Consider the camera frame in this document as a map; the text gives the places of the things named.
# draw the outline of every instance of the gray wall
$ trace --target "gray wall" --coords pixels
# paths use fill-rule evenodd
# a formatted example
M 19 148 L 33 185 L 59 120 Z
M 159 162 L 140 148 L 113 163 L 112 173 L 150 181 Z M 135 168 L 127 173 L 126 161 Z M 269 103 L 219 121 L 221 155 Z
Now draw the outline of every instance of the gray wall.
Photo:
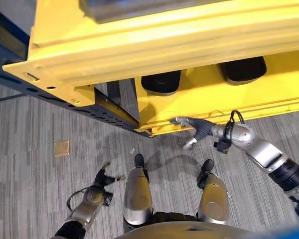
M 30 35 L 36 0 L 0 0 L 0 12 Z

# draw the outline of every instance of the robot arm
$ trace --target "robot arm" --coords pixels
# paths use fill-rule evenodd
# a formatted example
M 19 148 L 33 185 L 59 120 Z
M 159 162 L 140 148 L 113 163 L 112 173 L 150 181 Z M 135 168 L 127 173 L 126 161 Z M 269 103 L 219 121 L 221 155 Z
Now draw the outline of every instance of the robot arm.
M 227 153 L 231 144 L 244 151 L 293 202 L 297 203 L 296 213 L 299 216 L 299 165 L 273 144 L 259 138 L 248 125 L 233 123 L 229 129 L 228 124 L 213 124 L 203 119 L 185 117 L 174 118 L 171 122 L 190 125 L 196 129 L 195 136 L 186 143 L 184 149 L 189 149 L 199 140 L 212 135 L 219 139 L 219 142 L 214 145 L 218 151 Z M 204 132 L 204 137 L 197 137 L 197 135 L 202 135 L 199 131 Z
M 105 164 L 95 177 L 93 184 L 87 188 L 79 190 L 71 195 L 67 201 L 71 211 L 61 228 L 51 239 L 83 239 L 86 232 L 90 229 L 95 217 L 100 212 L 101 207 L 111 203 L 113 193 L 105 191 L 104 187 L 124 179 L 121 177 L 109 177 L 105 175 L 105 169 L 110 163 Z M 70 200 L 72 196 L 86 190 L 82 202 L 72 210 Z

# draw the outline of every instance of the black joint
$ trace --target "black joint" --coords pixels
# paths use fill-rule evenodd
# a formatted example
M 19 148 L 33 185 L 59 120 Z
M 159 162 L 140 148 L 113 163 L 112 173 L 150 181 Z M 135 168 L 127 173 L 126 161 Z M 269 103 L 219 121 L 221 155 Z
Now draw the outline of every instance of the black joint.
M 299 166 L 288 159 L 278 169 L 270 173 L 269 177 L 284 191 L 289 191 L 299 185 Z
M 104 206 L 109 206 L 111 204 L 111 201 L 113 199 L 113 193 L 103 191 L 103 197 L 104 197 Z
M 214 147 L 218 152 L 227 154 L 231 147 L 231 142 L 227 139 L 220 139 L 218 142 L 214 142 Z

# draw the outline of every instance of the gray carpet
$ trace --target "gray carpet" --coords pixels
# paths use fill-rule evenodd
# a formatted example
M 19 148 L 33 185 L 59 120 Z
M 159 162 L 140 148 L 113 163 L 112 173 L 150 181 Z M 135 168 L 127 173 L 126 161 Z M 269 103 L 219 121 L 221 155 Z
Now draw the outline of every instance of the gray carpet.
M 299 112 L 248 124 L 299 163 Z M 211 138 L 183 152 L 191 134 L 150 139 L 32 97 L 0 103 L 0 239 L 50 238 L 69 213 L 71 193 L 88 186 L 106 161 L 112 163 L 108 173 L 127 174 L 136 153 L 147 161 L 156 211 L 194 215 L 201 196 L 195 178 L 211 158 L 230 193 L 231 225 L 260 231 L 299 224 L 289 199 L 242 152 L 232 148 L 222 155 Z M 55 158 L 53 144 L 61 140 L 70 140 L 70 155 Z M 113 202 L 101 210 L 86 238 L 123 233 L 124 187 L 124 182 L 109 187 Z

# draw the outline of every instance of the yellow shelf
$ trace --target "yellow shelf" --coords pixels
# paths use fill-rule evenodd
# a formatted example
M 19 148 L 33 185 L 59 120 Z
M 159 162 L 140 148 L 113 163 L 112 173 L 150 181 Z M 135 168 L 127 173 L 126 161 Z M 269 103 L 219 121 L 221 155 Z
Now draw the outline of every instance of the yellow shelf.
M 78 0 L 38 0 L 28 60 L 4 70 L 81 107 L 95 103 L 93 84 L 296 50 L 299 0 L 228 0 L 104 24 Z
M 299 111 L 299 51 L 265 56 L 267 73 L 256 81 L 231 86 L 218 65 L 183 70 L 178 91 L 171 96 L 148 94 L 136 78 L 140 129 L 153 135 L 181 130 L 169 123 L 176 116 L 224 123 L 237 109 L 246 119 Z

